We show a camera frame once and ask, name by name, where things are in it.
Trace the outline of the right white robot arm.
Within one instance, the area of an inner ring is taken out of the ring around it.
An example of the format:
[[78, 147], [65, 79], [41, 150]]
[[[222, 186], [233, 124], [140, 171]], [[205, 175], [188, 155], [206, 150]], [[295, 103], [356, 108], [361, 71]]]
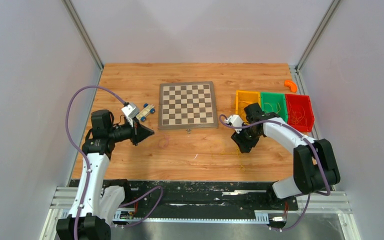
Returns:
[[293, 156], [293, 174], [270, 184], [266, 204], [278, 209], [286, 198], [318, 193], [328, 196], [330, 187], [341, 180], [331, 143], [314, 139], [286, 123], [277, 113], [265, 112], [258, 103], [244, 108], [245, 119], [233, 114], [220, 115], [220, 122], [234, 130], [231, 139], [241, 153], [249, 153], [260, 138], [275, 140]]

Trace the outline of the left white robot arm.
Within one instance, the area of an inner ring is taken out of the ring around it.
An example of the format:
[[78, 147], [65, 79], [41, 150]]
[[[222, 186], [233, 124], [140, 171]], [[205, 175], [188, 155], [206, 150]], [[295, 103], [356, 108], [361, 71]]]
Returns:
[[91, 114], [92, 128], [81, 147], [83, 168], [74, 202], [66, 218], [59, 219], [56, 232], [61, 240], [109, 240], [111, 225], [118, 207], [133, 201], [125, 179], [103, 187], [116, 143], [125, 140], [137, 145], [154, 135], [154, 131], [134, 120], [132, 124], [115, 124], [107, 109]]

